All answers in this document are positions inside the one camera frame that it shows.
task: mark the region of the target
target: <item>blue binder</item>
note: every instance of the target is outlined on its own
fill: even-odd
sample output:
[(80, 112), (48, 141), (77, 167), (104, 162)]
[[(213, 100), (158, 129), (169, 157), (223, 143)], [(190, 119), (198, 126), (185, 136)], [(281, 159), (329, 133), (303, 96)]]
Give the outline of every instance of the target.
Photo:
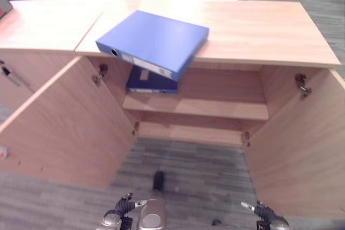
[(144, 68), (133, 66), (127, 81), (127, 91), (177, 94), (177, 82)]
[(208, 33), (207, 27), (135, 11), (96, 44), (101, 52), (177, 81)]

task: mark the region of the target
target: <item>light wood surface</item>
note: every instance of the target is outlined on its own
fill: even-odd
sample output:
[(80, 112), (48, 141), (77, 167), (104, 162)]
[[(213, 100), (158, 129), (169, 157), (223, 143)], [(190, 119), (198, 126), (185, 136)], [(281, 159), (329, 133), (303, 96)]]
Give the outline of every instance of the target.
[(97, 71), (101, 64), (108, 66), (108, 72), (102, 80), (121, 106), (126, 96), (126, 84), (133, 65), (113, 57), (89, 57), (89, 60)]
[(102, 3), (12, 1), (0, 21), (0, 50), (71, 52), (102, 12)]
[(77, 53), (99, 55), (95, 41), (137, 9), (209, 27), (208, 41), (195, 62), (309, 67), (340, 64), (302, 5), (293, 2), (113, 1)]
[(319, 70), (310, 67), (262, 66), (260, 78), (270, 117), (278, 112), (296, 93), (299, 93), (295, 82), (296, 74), (306, 75), (306, 87), (308, 87), (308, 81)]
[(245, 148), (258, 199), (278, 214), (345, 218), (345, 83), (322, 69)]
[(24, 81), (21, 82), (15, 78), (16, 82), (19, 82), (17, 86), (1, 74), (0, 89), (3, 94), (0, 95), (0, 103), (16, 110), (72, 58), (72, 55), (66, 54), (0, 51), (0, 60), (5, 62), (5, 67), (11, 69)]
[(0, 126), (0, 169), (107, 187), (136, 136), (87, 58), (76, 57)]
[(14, 85), (3, 74), (0, 74), (0, 104), (12, 111), (22, 105), (31, 95), (32, 91), (24, 86)]
[(195, 59), (190, 68), (205, 68), (205, 69), (221, 69), (221, 70), (239, 70), (239, 71), (260, 71), (262, 65), (256, 64), (235, 64), (235, 63), (219, 63), (219, 62), (199, 62)]
[(128, 93), (130, 110), (266, 120), (268, 112), (258, 72), (189, 69), (178, 94)]
[(239, 120), (195, 115), (144, 113), (139, 137), (241, 146)]

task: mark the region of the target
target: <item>wooden countertop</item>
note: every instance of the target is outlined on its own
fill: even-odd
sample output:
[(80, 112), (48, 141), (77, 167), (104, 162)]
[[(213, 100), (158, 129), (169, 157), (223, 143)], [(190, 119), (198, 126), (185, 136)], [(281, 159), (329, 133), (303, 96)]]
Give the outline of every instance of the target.
[(269, 1), (118, 0), (107, 8), (76, 48), (106, 56), (95, 41), (139, 9), (210, 28), (195, 61), (334, 67), (337, 57), (300, 3)]
[(53, 0), (12, 1), (0, 20), (0, 51), (74, 52), (103, 10), (103, 4)]

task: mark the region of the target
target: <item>shoe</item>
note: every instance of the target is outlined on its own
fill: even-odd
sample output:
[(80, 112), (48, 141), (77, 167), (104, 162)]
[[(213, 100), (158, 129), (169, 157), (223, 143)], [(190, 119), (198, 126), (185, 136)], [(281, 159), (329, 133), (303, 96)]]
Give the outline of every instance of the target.
[(154, 191), (161, 191), (161, 192), (163, 192), (164, 180), (165, 180), (164, 172), (161, 172), (161, 171), (156, 172), (155, 173), (155, 177), (153, 179), (153, 187), (152, 187), (152, 189)]
[(219, 219), (215, 219), (212, 221), (213, 226), (221, 226), (223, 223)]

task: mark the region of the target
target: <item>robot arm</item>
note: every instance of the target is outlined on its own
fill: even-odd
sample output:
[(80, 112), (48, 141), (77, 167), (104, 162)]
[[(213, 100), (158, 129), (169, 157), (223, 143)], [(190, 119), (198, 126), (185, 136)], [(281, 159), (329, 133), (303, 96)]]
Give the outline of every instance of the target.
[(147, 204), (147, 200), (141, 200), (136, 203), (131, 202), (130, 200), (132, 199), (132, 195), (132, 193), (129, 193), (122, 197), (116, 203), (113, 210), (107, 211), (96, 230), (130, 229), (133, 220), (131, 218), (125, 218), (125, 215), (133, 209)]
[(256, 207), (244, 202), (241, 202), (241, 205), (263, 219), (263, 221), (257, 222), (257, 230), (291, 230), (287, 220), (277, 216), (270, 207), (259, 202)]

